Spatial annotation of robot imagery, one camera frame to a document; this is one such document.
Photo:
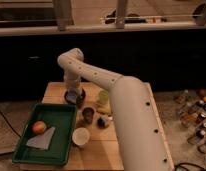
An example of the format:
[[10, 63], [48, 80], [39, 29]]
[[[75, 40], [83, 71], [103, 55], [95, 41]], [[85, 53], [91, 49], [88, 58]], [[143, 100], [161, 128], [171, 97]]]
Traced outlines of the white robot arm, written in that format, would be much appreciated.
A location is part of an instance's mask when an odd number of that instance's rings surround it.
[[78, 90], [83, 77], [109, 92], [124, 171], [173, 171], [161, 120], [146, 84], [136, 77], [86, 64], [83, 59], [83, 52], [73, 48], [57, 61], [68, 88]]

